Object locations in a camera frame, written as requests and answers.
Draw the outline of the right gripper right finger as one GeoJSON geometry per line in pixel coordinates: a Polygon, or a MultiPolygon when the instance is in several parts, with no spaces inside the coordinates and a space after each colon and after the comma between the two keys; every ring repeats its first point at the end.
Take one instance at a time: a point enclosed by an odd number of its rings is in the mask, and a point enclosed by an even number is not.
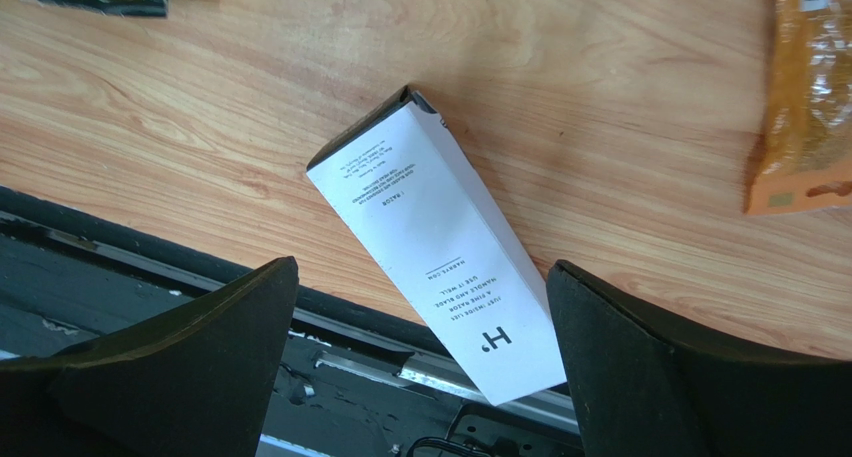
{"type": "Polygon", "coordinates": [[[851,364],[759,344],[560,260],[547,297],[589,456],[847,456],[851,364]]]}

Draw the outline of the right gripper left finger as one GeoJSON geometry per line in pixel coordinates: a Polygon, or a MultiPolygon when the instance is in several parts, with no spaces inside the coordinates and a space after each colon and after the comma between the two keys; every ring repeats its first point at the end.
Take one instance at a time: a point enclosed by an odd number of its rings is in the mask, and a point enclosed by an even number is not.
{"type": "Polygon", "coordinates": [[[5,456],[252,456],[299,289],[291,257],[121,331],[1,364],[5,456]]]}

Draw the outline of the orange razor bag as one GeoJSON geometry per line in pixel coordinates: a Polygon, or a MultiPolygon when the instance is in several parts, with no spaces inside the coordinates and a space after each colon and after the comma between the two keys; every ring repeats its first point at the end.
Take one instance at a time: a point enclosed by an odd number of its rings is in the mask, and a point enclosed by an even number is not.
{"type": "Polygon", "coordinates": [[[752,216],[851,203],[851,0],[775,0],[752,216]]]}

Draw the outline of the white razor box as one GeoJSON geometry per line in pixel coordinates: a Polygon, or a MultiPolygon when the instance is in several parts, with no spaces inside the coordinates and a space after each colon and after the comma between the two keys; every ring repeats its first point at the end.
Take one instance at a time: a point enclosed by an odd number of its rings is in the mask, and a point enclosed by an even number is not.
{"type": "Polygon", "coordinates": [[[399,89],[307,175],[488,402],[566,382],[541,273],[420,92],[399,89]]]}

